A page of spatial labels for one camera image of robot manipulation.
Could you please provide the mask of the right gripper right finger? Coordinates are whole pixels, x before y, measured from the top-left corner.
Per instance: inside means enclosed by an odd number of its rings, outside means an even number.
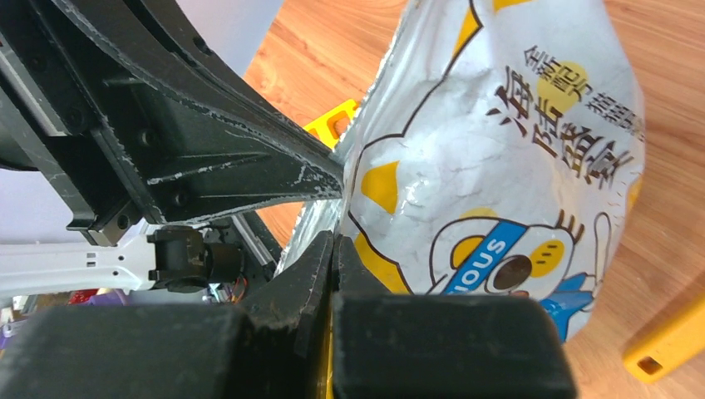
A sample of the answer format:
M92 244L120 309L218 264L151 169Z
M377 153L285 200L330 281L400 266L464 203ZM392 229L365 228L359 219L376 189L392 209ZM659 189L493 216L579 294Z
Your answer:
M390 292L351 239L332 256L336 398L575 398L555 325L534 300Z

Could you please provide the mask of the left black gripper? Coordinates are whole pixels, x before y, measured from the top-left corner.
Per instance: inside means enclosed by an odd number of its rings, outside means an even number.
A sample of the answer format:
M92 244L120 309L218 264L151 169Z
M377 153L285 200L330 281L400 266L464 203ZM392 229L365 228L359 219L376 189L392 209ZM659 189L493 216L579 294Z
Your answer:
M4 1L1 163L40 172L68 231L116 246L337 199L343 168L212 51L175 1Z

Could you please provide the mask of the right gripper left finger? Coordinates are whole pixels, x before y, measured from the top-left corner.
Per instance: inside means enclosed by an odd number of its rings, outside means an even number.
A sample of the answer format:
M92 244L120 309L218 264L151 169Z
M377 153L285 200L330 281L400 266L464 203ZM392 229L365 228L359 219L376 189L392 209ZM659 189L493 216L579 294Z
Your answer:
M323 398L334 237L230 305L64 306L2 355L4 398Z

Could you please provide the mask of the pet food bag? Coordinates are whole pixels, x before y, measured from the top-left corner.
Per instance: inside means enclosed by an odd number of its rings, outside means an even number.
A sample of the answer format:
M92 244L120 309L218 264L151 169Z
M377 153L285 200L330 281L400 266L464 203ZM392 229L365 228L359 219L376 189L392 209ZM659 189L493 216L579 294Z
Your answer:
M532 298L588 322L645 167L643 94L602 1L410 1L334 154L313 236L394 293Z

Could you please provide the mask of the yellow plastic scoop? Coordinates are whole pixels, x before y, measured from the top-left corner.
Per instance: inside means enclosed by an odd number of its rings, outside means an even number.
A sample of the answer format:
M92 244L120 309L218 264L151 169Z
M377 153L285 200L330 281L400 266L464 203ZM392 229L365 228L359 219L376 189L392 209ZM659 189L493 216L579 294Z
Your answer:
M636 379L655 383L704 350L704 296L630 346L623 365Z

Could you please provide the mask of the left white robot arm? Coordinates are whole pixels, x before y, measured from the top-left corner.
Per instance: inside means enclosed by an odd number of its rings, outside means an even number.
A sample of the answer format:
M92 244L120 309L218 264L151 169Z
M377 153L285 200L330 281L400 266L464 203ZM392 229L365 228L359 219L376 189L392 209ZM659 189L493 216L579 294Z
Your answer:
M177 1L1 4L1 294L270 279L256 210L338 198L332 151Z

